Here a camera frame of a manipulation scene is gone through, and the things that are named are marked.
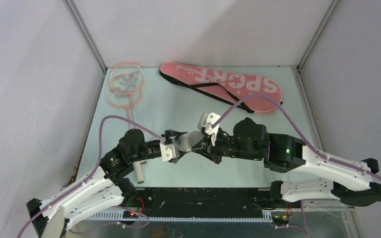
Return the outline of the white shuttlecock tube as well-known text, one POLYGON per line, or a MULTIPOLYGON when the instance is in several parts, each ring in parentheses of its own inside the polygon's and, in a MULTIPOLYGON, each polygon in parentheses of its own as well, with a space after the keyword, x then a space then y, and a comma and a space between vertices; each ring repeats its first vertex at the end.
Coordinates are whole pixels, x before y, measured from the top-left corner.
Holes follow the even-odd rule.
POLYGON ((202 139, 203 134, 200 131, 186 132, 185 134, 176 136, 175 140, 180 152, 191 152, 202 139))

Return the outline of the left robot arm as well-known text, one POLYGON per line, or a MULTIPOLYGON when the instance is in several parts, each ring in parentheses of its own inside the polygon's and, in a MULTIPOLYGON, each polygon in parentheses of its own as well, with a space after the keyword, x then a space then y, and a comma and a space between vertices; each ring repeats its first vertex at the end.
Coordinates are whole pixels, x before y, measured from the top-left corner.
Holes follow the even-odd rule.
POLYGON ((173 161, 191 151, 189 133, 167 130, 160 140, 145 141, 143 131, 130 129, 117 146, 79 181, 46 200, 36 198, 26 206, 40 238, 61 238, 78 223, 115 206, 132 206, 135 186, 127 178, 134 162, 162 158, 173 161))

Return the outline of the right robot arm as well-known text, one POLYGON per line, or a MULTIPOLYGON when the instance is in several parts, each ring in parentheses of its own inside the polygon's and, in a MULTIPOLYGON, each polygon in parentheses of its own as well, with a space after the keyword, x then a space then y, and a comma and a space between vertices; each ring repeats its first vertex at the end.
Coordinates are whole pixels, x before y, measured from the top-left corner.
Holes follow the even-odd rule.
POLYGON ((381 184, 372 179, 379 170, 377 160, 336 159, 310 148, 301 139, 268 133, 265 125, 250 118, 237 123, 232 134, 222 129, 207 134, 201 127, 190 135, 188 143, 192 152, 216 164, 223 157, 263 161, 266 169, 277 173, 294 171, 315 176, 306 181, 273 181, 268 199, 274 207, 305 199, 335 199, 357 207, 381 201, 381 184))

